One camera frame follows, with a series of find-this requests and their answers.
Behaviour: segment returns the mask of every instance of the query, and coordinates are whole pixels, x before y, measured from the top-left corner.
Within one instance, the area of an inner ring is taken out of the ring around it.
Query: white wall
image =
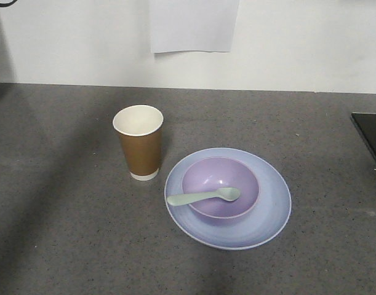
[[[148,0],[0,9],[2,82],[376,93],[376,0],[240,0],[231,53],[150,53]]]

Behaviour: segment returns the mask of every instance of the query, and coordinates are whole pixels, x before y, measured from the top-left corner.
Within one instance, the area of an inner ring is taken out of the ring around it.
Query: spoon handle
[[[167,203],[172,206],[180,206],[215,197],[219,197],[219,194],[216,192],[198,192],[195,194],[170,195],[167,197]]]

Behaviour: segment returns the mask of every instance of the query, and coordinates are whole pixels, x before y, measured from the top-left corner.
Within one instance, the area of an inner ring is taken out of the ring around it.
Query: cup rim
[[[126,112],[129,109],[132,109],[132,108],[142,108],[142,107],[153,109],[154,111],[156,111],[160,115],[160,118],[161,118],[160,123],[155,128],[152,128],[148,132],[139,133],[139,134],[136,134],[136,133],[133,134],[133,133],[124,132],[121,129],[117,128],[117,126],[116,126],[116,118],[117,118],[117,116],[120,116],[123,112]],[[145,136],[145,135],[149,135],[149,134],[152,134],[152,133],[156,132],[159,128],[161,128],[161,126],[163,124],[163,121],[164,121],[164,116],[163,116],[162,112],[160,110],[158,110],[157,108],[155,108],[154,106],[149,106],[147,104],[135,104],[133,106],[128,106],[126,108],[123,108],[123,109],[121,109],[119,112],[117,112],[115,114],[115,116],[113,118],[113,127],[114,127],[114,129],[117,132],[122,133],[123,135],[139,137],[139,136]]]

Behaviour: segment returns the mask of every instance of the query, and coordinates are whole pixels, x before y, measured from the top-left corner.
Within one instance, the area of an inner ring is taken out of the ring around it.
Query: bowl rim
[[[230,158],[230,157],[225,157],[225,156],[222,156],[222,155],[220,155],[220,156],[212,155],[212,156],[210,156],[210,157],[206,157],[206,158],[201,159],[201,160],[199,160],[199,161],[197,161],[197,162],[195,162],[195,163],[192,163],[192,164],[191,164],[191,165],[185,170],[185,173],[184,173],[183,176],[182,176],[182,179],[181,179],[181,190],[182,190],[182,192],[183,192],[183,186],[182,186],[182,184],[183,184],[183,180],[184,180],[186,174],[188,173],[188,171],[190,170],[190,168],[192,168],[193,166],[195,166],[197,163],[200,163],[200,162],[203,162],[203,161],[205,161],[205,160],[212,159],[212,158],[217,158],[217,159],[218,159],[218,158],[223,158],[223,159],[232,160],[232,161],[237,162],[237,163],[239,163],[240,165],[244,166],[245,168],[247,168],[247,169],[252,173],[252,175],[254,176],[254,178],[256,179],[257,187],[258,187],[257,197],[256,197],[256,199],[254,200],[253,204],[252,204],[248,209],[246,209],[245,211],[243,211],[243,212],[241,212],[241,213],[239,213],[239,214],[232,215],[232,216],[214,216],[214,215],[207,214],[207,213],[205,213],[205,212],[200,211],[199,209],[195,208],[192,204],[188,204],[189,207],[190,207],[191,209],[193,209],[195,212],[199,213],[200,215],[203,215],[203,216],[208,217],[208,218],[214,218],[214,219],[233,219],[233,218],[238,218],[238,217],[241,217],[241,216],[247,214],[247,213],[248,213],[249,211],[251,211],[251,210],[255,207],[255,205],[257,204],[257,201],[258,201],[259,197],[260,197],[261,194],[262,194],[262,190],[261,190],[261,185],[260,185],[259,181],[257,180],[256,174],[252,171],[252,169],[250,169],[245,163],[243,163],[243,162],[240,161],[240,160],[232,159],[232,158]]]

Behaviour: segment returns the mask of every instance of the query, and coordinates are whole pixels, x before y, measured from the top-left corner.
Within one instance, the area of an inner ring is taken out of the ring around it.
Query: plastic spoon
[[[167,203],[169,203],[172,206],[180,206],[216,197],[232,202],[237,200],[240,195],[240,190],[235,187],[222,187],[213,192],[198,192],[195,194],[170,195],[167,197]]]

